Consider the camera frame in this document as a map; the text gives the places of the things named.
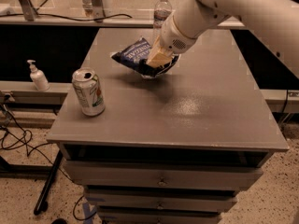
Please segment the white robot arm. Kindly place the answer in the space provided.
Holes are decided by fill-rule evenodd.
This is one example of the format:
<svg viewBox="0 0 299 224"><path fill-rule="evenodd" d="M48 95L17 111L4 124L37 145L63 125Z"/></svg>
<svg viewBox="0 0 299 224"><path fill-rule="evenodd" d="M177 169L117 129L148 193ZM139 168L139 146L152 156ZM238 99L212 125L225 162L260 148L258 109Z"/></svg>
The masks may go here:
<svg viewBox="0 0 299 224"><path fill-rule="evenodd" d="M163 23L147 65L186 52L206 30L234 17L299 77L299 6L292 0L183 0Z"/></svg>

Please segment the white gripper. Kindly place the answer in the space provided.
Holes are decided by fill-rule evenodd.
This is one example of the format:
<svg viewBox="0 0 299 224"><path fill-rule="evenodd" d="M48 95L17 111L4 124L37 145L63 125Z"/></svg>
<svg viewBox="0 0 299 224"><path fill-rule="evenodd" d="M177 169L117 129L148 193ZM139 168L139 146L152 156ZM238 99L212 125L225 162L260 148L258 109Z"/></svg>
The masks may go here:
<svg viewBox="0 0 299 224"><path fill-rule="evenodd" d="M170 63L173 53L181 54L186 52L196 41L196 38L187 37L177 28L174 14L171 14L165 20L160 36L155 39L146 64L152 68L157 68Z"/></svg>

